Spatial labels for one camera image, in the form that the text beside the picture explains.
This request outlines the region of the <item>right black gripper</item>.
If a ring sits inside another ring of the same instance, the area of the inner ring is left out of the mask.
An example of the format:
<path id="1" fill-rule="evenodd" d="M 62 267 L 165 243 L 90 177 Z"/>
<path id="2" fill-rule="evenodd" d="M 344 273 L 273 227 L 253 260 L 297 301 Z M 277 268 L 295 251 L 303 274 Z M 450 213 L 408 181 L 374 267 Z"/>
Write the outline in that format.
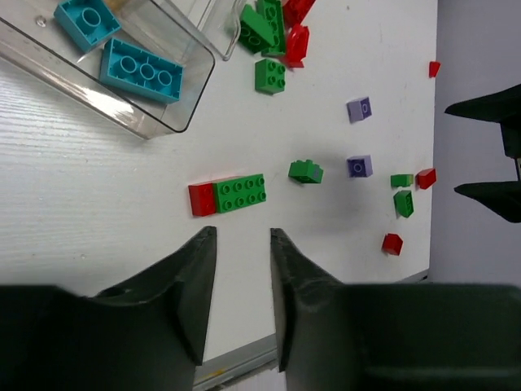
<path id="1" fill-rule="evenodd" d="M 521 85 L 494 94 L 468 99 L 448 106 L 444 112 L 452 116 L 478 121 L 502 122 L 501 136 L 505 155 L 515 162 L 520 180 L 520 115 Z M 481 203 L 511 223 L 520 223 L 520 181 L 464 183 L 454 191 Z"/>

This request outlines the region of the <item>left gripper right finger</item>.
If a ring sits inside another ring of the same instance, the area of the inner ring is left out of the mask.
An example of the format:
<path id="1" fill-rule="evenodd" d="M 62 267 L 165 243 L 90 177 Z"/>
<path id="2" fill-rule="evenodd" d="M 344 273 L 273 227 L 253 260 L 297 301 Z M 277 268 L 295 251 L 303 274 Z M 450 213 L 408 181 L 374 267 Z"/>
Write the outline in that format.
<path id="1" fill-rule="evenodd" d="M 520 291 L 343 283 L 270 232 L 278 368 L 290 390 L 517 390 Z"/>

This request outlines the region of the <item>red square lego brick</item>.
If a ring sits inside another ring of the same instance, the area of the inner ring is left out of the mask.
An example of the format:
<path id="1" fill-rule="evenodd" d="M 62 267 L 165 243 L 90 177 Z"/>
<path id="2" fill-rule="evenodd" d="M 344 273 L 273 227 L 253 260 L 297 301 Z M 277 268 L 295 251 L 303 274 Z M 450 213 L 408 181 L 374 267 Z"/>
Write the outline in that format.
<path id="1" fill-rule="evenodd" d="M 386 254 L 399 256 L 404 240 L 395 233 L 387 233 L 383 238 L 382 251 Z"/>

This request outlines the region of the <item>purple lego brick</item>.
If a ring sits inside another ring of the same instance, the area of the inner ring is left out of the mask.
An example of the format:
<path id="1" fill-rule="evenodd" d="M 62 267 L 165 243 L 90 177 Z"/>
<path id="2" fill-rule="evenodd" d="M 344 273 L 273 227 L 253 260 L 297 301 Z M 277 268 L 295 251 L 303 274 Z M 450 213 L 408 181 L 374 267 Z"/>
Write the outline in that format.
<path id="1" fill-rule="evenodd" d="M 348 110 L 348 117 L 351 123 L 363 121 L 366 118 L 372 116 L 369 97 L 351 100 L 346 103 L 346 106 Z"/>
<path id="2" fill-rule="evenodd" d="M 373 174 L 370 155 L 352 156 L 347 160 L 348 176 L 350 178 L 368 178 Z"/>

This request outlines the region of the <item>green 2x2 lego brick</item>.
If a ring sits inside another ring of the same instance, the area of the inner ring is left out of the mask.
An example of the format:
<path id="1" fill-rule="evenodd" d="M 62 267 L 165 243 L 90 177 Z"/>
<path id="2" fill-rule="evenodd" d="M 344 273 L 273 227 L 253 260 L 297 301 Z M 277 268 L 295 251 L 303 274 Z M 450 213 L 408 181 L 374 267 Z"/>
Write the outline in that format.
<path id="1" fill-rule="evenodd" d="M 286 68 L 271 59 L 255 63 L 255 90 L 265 94 L 283 92 L 286 87 Z"/>

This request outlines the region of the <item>cyan 2x4 lego brick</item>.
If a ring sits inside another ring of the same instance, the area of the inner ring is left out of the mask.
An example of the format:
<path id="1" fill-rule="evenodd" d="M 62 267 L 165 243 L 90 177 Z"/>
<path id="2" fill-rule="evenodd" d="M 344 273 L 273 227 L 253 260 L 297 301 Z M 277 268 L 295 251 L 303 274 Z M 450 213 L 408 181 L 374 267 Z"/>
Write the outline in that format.
<path id="1" fill-rule="evenodd" d="M 104 85 L 171 104 L 180 100 L 184 68 L 118 38 L 103 47 L 99 81 Z"/>

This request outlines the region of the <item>green sloped lego brick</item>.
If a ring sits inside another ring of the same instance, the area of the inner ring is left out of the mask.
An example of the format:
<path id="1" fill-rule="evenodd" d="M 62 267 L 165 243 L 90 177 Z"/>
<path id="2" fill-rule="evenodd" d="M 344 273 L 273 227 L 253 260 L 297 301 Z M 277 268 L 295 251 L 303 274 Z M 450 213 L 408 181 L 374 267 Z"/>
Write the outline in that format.
<path id="1" fill-rule="evenodd" d="M 256 54 L 274 45 L 274 32 L 268 21 L 246 4 L 239 17 L 239 43 L 250 53 Z"/>

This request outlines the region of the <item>cyan 2x2 lego brick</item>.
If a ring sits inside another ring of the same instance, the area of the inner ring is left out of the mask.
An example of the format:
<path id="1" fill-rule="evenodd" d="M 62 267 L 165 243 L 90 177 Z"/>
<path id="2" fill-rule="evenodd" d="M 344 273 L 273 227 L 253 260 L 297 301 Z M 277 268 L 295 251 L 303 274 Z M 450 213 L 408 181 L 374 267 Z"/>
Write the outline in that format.
<path id="1" fill-rule="evenodd" d="M 83 53 L 121 30 L 119 20 L 102 0 L 63 1 L 53 16 Z"/>

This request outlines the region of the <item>red 2x4 lego brick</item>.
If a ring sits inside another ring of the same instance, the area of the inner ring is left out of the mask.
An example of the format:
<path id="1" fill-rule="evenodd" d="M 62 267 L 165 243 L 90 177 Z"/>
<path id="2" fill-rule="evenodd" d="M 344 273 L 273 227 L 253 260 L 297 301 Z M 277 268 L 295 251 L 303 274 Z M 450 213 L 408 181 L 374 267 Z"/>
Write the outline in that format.
<path id="1" fill-rule="evenodd" d="M 290 26 L 301 24 L 314 3 L 315 0 L 287 0 L 282 6 L 284 20 Z"/>

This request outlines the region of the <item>small red lego right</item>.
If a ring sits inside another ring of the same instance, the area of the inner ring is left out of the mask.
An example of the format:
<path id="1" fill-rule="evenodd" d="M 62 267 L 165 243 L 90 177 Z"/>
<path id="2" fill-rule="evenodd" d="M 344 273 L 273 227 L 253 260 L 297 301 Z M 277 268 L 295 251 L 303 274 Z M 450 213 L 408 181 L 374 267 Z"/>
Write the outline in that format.
<path id="1" fill-rule="evenodd" d="M 422 190 L 431 187 L 437 180 L 436 169 L 423 169 L 416 174 L 416 185 Z"/>

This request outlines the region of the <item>small red lego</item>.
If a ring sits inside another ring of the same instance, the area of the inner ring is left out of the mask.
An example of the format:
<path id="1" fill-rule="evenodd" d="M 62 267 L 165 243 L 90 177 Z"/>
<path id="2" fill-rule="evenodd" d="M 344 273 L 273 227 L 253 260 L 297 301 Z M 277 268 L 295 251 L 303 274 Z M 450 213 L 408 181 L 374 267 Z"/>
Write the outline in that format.
<path id="1" fill-rule="evenodd" d="M 428 65 L 428 77 L 435 78 L 440 70 L 440 62 L 431 61 Z"/>
<path id="2" fill-rule="evenodd" d="M 431 187 L 437 180 L 436 169 L 423 169 L 416 174 L 416 185 L 422 190 Z"/>

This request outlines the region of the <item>green 2x4 lego on red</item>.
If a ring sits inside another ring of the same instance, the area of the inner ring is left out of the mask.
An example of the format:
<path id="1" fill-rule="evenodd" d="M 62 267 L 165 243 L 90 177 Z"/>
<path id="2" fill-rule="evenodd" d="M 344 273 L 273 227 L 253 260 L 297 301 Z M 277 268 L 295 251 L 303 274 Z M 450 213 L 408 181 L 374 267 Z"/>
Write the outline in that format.
<path id="1" fill-rule="evenodd" d="M 222 179 L 212 183 L 218 213 L 228 213 L 267 199 L 263 174 Z"/>

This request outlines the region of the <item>green 2x4 lego flat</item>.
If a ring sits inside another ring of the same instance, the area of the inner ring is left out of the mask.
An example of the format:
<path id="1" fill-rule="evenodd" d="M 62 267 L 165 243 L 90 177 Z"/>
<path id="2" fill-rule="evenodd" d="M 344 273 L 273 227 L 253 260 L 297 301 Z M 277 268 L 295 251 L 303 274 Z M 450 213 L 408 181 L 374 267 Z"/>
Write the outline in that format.
<path id="1" fill-rule="evenodd" d="M 258 0 L 256 10 L 267 20 L 274 36 L 274 45 L 263 50 L 266 57 L 280 57 L 287 53 L 285 25 L 280 0 Z"/>

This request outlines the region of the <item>clear plastic container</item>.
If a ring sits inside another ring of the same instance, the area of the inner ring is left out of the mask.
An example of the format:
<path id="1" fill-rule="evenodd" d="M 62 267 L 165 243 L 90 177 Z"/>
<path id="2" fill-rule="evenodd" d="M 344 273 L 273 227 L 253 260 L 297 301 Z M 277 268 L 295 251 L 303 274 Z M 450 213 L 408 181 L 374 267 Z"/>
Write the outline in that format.
<path id="1" fill-rule="evenodd" d="M 86 53 L 54 17 L 56 1 L 1 3 L 1 57 L 140 138 L 187 130 L 216 60 L 170 1 L 109 1 L 121 24 L 114 38 L 178 64 L 180 98 L 160 103 L 101 81 L 100 42 Z"/>
<path id="2" fill-rule="evenodd" d="M 245 1 L 172 0 L 160 4 L 221 60 L 230 60 L 241 33 L 239 15 Z"/>

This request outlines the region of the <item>clear plastic container lower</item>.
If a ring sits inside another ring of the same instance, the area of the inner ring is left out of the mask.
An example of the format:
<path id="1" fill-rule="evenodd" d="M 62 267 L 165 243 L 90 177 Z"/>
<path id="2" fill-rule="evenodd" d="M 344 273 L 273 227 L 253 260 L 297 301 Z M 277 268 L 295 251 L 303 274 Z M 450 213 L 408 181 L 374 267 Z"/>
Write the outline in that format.
<path id="1" fill-rule="evenodd" d="M 216 60 L 170 1 L 109 1 L 121 24 L 114 38 L 178 64 L 180 98 L 160 103 L 101 81 L 100 42 L 86 53 L 54 17 L 56 1 L 1 3 L 1 57 L 140 138 L 187 130 Z"/>

